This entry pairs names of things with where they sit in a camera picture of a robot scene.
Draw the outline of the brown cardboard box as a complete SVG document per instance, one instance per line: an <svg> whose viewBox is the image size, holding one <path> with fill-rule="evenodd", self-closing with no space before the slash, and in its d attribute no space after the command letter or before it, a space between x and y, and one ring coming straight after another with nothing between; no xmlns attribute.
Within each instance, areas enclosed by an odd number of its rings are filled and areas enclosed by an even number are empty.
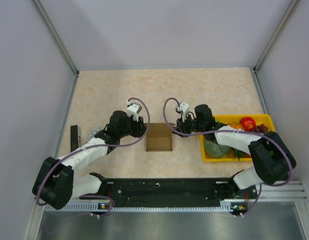
<svg viewBox="0 0 309 240"><path fill-rule="evenodd" d="M146 152L172 152L173 131L166 123L150 123L145 137Z"/></svg>

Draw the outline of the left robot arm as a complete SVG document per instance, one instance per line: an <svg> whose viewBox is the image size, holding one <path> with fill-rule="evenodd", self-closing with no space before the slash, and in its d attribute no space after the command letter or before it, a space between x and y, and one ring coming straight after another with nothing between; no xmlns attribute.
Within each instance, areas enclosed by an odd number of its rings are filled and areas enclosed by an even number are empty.
<svg viewBox="0 0 309 240"><path fill-rule="evenodd" d="M95 160L119 147L122 138L131 136L141 139L147 127L143 117L129 111L114 111L109 123L98 131L85 145L58 159L46 158L39 170L32 193L37 204L48 204L62 209L70 200L87 194L96 198L107 195L108 186L102 183L98 173L76 178L75 175Z"/></svg>

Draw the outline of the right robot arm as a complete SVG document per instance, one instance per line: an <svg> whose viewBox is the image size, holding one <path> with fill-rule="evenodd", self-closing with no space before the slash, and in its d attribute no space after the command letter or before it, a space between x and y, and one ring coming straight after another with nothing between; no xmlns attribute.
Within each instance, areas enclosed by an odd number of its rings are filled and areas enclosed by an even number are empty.
<svg viewBox="0 0 309 240"><path fill-rule="evenodd" d="M181 115L176 121L179 136L201 133L206 141L251 156L253 166L236 173L229 180L227 190L232 197L241 197L253 185L273 185L282 181L296 167L295 158L276 132L242 131L217 122L206 104L195 107L195 117L189 114L189 108L185 102L180 102L176 107L176 112Z"/></svg>

